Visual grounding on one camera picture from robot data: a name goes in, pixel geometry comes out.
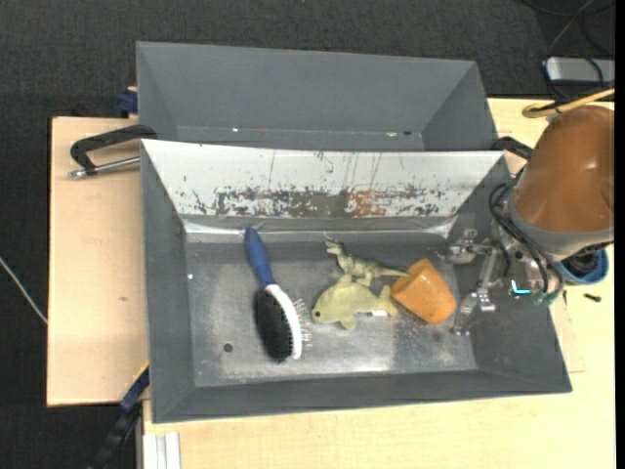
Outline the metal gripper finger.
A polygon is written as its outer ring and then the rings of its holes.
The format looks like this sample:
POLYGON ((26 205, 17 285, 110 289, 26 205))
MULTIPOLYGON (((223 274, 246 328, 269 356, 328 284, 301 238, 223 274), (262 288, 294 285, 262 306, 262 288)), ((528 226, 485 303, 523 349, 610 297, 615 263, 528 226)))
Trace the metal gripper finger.
POLYGON ((455 313, 450 332, 456 336, 468 335, 480 320, 495 312, 496 305, 492 300, 491 291, 478 288, 462 300, 455 313))
POLYGON ((477 256, 487 255, 491 250, 491 238, 478 240, 478 231, 464 229, 449 245, 445 253, 445 261, 454 265, 467 265, 477 256))

